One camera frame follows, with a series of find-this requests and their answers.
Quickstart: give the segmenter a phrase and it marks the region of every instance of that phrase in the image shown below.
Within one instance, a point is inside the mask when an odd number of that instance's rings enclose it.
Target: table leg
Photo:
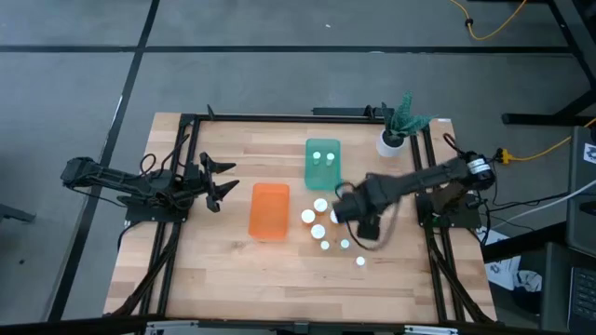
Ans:
[[[0,204],[0,221],[2,219],[15,219],[24,222],[31,222],[35,219],[35,215]]]
[[[501,240],[482,248],[484,263],[501,261],[531,251],[543,248],[548,242],[565,244],[565,229],[567,222],[560,222],[537,231],[521,234]]]
[[[501,115],[506,125],[534,125],[534,126],[584,126],[593,116],[576,116],[592,104],[596,103],[596,90],[591,89],[581,97],[571,101],[555,114],[512,114]]]

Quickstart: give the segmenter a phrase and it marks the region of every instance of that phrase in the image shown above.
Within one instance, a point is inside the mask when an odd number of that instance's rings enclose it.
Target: gray floor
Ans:
[[[463,3],[478,34],[497,27],[516,6]],[[0,5],[0,45],[136,45],[149,4],[6,0]],[[562,6],[580,42],[590,46],[573,10]],[[25,25],[25,19],[34,24]],[[478,45],[463,21],[448,0],[171,0],[159,7],[149,45]],[[564,43],[549,9],[529,5],[502,34],[480,45]],[[592,61],[596,53],[584,51]],[[99,157],[131,56],[0,54],[0,203],[37,213],[32,225],[0,225],[0,324],[37,321],[47,311],[83,203],[61,188],[61,169],[74,156]],[[416,113],[452,118],[463,147],[492,154],[500,146],[524,156],[568,136],[570,128],[506,127],[500,114],[552,113],[588,87],[567,56],[145,54],[111,167],[137,169],[155,112],[205,113],[209,103],[217,113],[309,114],[315,106],[395,105],[405,90],[413,92]],[[563,147],[539,160],[499,167],[499,199],[564,192],[567,160]],[[121,208],[99,204],[66,318],[102,313],[123,216]],[[539,228],[563,218],[561,206],[519,223]],[[524,232],[509,226],[500,231]]]

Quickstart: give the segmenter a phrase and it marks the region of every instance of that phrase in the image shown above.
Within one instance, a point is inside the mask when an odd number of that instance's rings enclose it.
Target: wooden tabletop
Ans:
[[[175,142],[180,114],[156,114],[146,152],[165,157]],[[430,125],[437,162],[454,156],[441,138],[453,134],[451,121]],[[216,176],[217,183],[240,184],[222,202],[220,213],[196,201],[183,224],[169,293],[167,316],[246,320],[312,320],[329,322],[436,323],[436,309],[424,232],[417,224],[413,196],[405,196],[396,229],[388,245],[376,252],[354,243],[346,250],[345,227],[329,216],[318,219],[327,229],[329,250],[312,239],[300,214],[319,197],[333,193],[305,187],[307,139],[337,139],[342,145],[342,177],[358,183],[368,171],[400,174],[413,171],[410,142],[397,158],[375,150],[381,125],[340,125],[263,122],[201,122],[196,157],[207,152],[215,161],[237,166]],[[424,142],[419,137],[423,165]],[[264,243],[248,234],[252,186],[256,182],[290,185],[290,227],[285,242]],[[385,233],[393,208],[382,219]],[[105,312],[119,307],[146,273],[156,224],[147,222],[123,238]],[[452,229],[458,276],[481,309],[495,318],[491,292],[478,241],[466,230]],[[366,264],[358,267],[355,259]],[[156,280],[150,311],[156,310],[161,279]],[[448,315],[453,318],[451,293],[443,278]]]

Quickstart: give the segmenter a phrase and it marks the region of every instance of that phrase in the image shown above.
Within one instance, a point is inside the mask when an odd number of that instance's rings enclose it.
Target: white cable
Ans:
[[[500,227],[500,226],[502,226],[503,224],[506,224],[506,223],[507,223],[507,221],[511,222],[511,221],[517,220],[517,219],[519,219],[519,218],[521,218],[521,217],[523,217],[523,216],[526,216],[526,215],[528,215],[528,214],[532,214],[532,213],[534,213],[534,212],[537,212],[538,210],[542,210],[542,209],[544,209],[544,208],[549,208],[549,207],[551,207],[551,206],[555,206],[555,205],[557,205],[557,204],[559,204],[559,203],[561,203],[561,202],[563,202],[563,201],[569,200],[569,199],[571,199],[572,197],[574,197],[574,196],[576,196],[576,195],[578,195],[578,194],[580,194],[580,193],[582,193],[582,192],[584,192],[584,191],[588,190],[588,188],[590,188],[590,187],[594,186],[595,184],[596,184],[596,180],[594,180],[594,181],[592,181],[592,182],[588,183],[586,186],[584,186],[584,187],[580,188],[579,190],[577,190],[577,191],[575,191],[575,192],[573,192],[573,193],[571,193],[571,194],[567,195],[566,197],[562,197],[561,199],[559,199],[559,200],[557,200],[557,201],[553,201],[553,202],[551,202],[550,204],[546,204],[545,206],[541,206],[541,207],[539,207],[539,208],[530,209],[530,210],[528,210],[528,211],[525,211],[525,212],[523,212],[522,214],[518,214],[518,215],[516,215],[516,216],[514,216],[514,217],[512,217],[512,218],[510,218],[510,219],[507,219],[506,221],[503,221],[502,223],[499,223],[499,224],[497,224],[495,227],[493,227],[493,229],[494,229],[494,228],[497,228],[497,227]]]

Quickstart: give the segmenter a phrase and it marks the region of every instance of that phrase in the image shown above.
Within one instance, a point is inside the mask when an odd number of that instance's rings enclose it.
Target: orange plastic bin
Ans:
[[[249,235],[257,240],[282,241],[288,234],[290,186],[256,183],[252,187]]]

